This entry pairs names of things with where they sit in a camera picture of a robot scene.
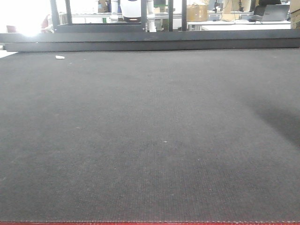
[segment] white robot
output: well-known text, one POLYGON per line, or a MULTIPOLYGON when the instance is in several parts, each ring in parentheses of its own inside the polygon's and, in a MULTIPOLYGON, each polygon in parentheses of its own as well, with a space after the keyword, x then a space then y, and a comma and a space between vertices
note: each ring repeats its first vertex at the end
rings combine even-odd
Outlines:
MULTIPOLYGON (((120 0, 120 6, 123 14, 123 18, 126 22, 134 23, 140 22, 142 17, 141 12, 141 1, 142 0, 120 0)), ((149 24, 149 31, 156 32, 155 28, 155 14, 154 14, 154 2, 153 0, 146 0, 147 1, 147 21, 149 24)), ((117 22, 118 18, 118 7, 119 7, 119 0, 111 0, 112 4, 112 15, 111 21, 117 22)))

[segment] white table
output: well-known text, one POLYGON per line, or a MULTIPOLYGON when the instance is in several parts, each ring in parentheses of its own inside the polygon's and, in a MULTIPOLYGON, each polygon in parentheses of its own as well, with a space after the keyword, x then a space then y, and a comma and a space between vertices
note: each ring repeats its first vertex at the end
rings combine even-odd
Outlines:
POLYGON ((291 28, 290 21, 249 22, 248 20, 235 21, 205 21, 188 22, 188 30, 274 30, 291 28))
POLYGON ((290 24, 234 24, 234 25, 207 25, 202 30, 288 30, 290 24))

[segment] dark gray carpet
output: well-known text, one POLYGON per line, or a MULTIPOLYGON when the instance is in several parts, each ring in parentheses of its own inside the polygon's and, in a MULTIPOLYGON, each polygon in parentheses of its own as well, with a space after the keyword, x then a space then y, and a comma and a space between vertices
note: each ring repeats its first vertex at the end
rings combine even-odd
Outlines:
POLYGON ((60 54, 0 59, 0 221, 300 221, 300 50, 60 54))

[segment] black bar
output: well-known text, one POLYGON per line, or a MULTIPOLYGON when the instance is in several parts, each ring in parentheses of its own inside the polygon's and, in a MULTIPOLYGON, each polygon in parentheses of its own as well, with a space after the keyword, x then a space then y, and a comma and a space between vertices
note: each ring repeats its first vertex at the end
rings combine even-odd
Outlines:
POLYGON ((119 32, 140 32, 143 31, 144 25, 140 23, 137 25, 113 23, 103 24, 74 24, 73 25, 59 25, 56 33, 119 33, 119 32))
POLYGON ((56 31, 58 25, 60 25, 60 17, 57 10, 56 0, 50 0, 50 4, 51 4, 53 29, 54 31, 56 31))
POLYGON ((185 31, 185 32, 115 32, 115 33, 55 33, 38 34, 28 37, 20 33, 0 34, 0 43, 36 43, 36 42, 161 42, 161 41, 211 41, 215 40, 262 40, 285 39, 289 41, 300 40, 300 29, 290 30, 211 30, 211 31, 185 31))
POLYGON ((142 5, 142 17, 141 17, 141 24, 142 24, 142 30, 146 29, 146 22, 147 22, 147 3, 146 0, 141 1, 142 5))
POLYGON ((187 0, 182 0, 181 30, 187 31, 187 0))
POLYGON ((173 0, 168 0, 169 9, 169 31, 173 31, 173 0))
POLYGON ((8 52, 156 51, 199 49, 298 48, 300 39, 202 40, 161 42, 9 43, 8 52))
POLYGON ((70 6, 70 0, 65 0, 66 2, 66 10, 67 10, 67 23, 68 25, 72 25, 72 12, 70 6))

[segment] paper scrap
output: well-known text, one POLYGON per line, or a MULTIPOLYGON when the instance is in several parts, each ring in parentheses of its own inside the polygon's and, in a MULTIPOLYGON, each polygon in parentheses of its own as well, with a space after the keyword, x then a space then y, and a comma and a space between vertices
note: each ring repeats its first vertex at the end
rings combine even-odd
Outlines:
POLYGON ((60 56, 60 55, 56 55, 55 58, 56 58, 57 60, 64 60, 64 59, 65 59, 64 56, 60 56))

